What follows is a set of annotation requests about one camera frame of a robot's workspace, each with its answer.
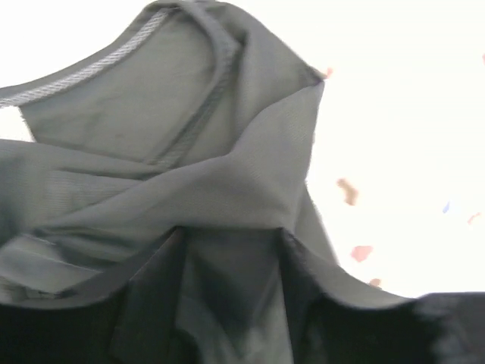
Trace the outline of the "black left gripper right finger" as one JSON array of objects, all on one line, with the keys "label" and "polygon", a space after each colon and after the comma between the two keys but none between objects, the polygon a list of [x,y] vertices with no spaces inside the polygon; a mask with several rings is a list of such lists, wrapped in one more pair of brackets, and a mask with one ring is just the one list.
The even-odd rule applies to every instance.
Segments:
[{"label": "black left gripper right finger", "polygon": [[482,363],[483,293],[399,297],[347,274],[282,231],[278,242],[296,363]]}]

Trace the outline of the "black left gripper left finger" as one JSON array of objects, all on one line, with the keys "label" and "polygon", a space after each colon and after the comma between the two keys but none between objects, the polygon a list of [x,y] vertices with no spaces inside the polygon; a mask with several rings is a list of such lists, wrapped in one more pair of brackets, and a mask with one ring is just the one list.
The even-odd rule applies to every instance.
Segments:
[{"label": "black left gripper left finger", "polygon": [[3,363],[171,363],[186,256],[172,230],[51,300],[1,306]]}]

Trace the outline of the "grey t shirt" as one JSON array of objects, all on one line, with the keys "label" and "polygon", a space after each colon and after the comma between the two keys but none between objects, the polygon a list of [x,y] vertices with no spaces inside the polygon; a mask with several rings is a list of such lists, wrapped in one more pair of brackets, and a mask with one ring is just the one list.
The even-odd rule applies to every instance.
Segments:
[{"label": "grey t shirt", "polygon": [[305,177],[323,81],[246,12],[158,1],[106,49],[1,91],[1,306],[51,300],[172,230],[171,363],[296,363],[282,231],[337,265]]}]

